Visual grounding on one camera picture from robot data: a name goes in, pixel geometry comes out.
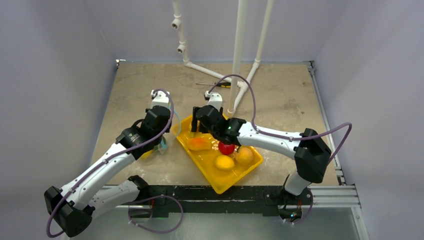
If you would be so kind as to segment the clear zip top bag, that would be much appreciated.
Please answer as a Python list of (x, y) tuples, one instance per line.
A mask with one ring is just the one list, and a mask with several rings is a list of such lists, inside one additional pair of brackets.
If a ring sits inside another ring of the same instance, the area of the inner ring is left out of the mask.
[(148, 158), (155, 156), (155, 155), (164, 155), (167, 152), (167, 150), (169, 150), (171, 148), (173, 141), (175, 141), (177, 139), (177, 136), (181, 133), (181, 130), (182, 130), (181, 118), (180, 118), (178, 112), (176, 111), (176, 109), (174, 109), (173, 118), (172, 118), (172, 125), (169, 128), (169, 132), (166, 132), (161, 137), (160, 144), (156, 145), (153, 148), (154, 153), (151, 156), (149, 156)]

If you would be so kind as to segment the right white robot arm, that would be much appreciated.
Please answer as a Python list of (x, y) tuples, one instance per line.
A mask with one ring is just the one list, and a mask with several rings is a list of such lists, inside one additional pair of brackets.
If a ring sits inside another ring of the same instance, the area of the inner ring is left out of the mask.
[(306, 128), (303, 132), (283, 132), (256, 126), (241, 118), (228, 118), (212, 105), (195, 107), (193, 119), (202, 133), (227, 145), (257, 147), (294, 160), (296, 172), (281, 189), (280, 196), (288, 204), (300, 198), (311, 183), (321, 183), (332, 151), (318, 133)]

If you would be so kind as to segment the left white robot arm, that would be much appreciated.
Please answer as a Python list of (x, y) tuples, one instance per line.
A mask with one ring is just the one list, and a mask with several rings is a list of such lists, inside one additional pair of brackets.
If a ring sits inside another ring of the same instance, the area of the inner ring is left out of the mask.
[(49, 238), (82, 233), (105, 203), (97, 199), (98, 191), (122, 169), (161, 144), (163, 134), (170, 131), (174, 107), (155, 105), (145, 112), (145, 118), (124, 129), (106, 153), (82, 174), (44, 192)]

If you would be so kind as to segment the yellow banana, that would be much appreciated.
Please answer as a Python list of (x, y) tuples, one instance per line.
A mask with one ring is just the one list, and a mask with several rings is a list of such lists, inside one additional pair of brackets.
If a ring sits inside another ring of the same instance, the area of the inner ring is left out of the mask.
[(196, 132), (196, 130), (194, 130), (194, 127), (193, 127), (193, 124), (192, 123), (190, 123), (190, 125), (189, 125), (189, 136), (190, 136), (190, 138), (194, 138), (195, 137), (195, 132)]

